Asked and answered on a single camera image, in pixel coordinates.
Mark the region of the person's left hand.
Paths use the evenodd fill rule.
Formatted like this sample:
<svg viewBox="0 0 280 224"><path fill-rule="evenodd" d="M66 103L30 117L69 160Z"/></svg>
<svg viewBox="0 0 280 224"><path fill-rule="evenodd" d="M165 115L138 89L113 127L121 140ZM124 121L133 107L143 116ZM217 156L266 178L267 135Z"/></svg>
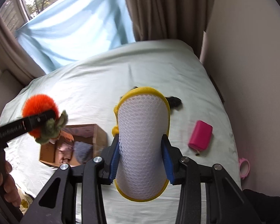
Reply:
<svg viewBox="0 0 280 224"><path fill-rule="evenodd" d="M2 174L0 173L0 186L4 188L4 199L6 202L11 203L14 207L19 207L21 205L21 198L18 193L18 189L16 187L15 181L13 177L9 174L12 171L11 164L6 161L5 162L5 172L7 173L7 177L4 180Z"/></svg>

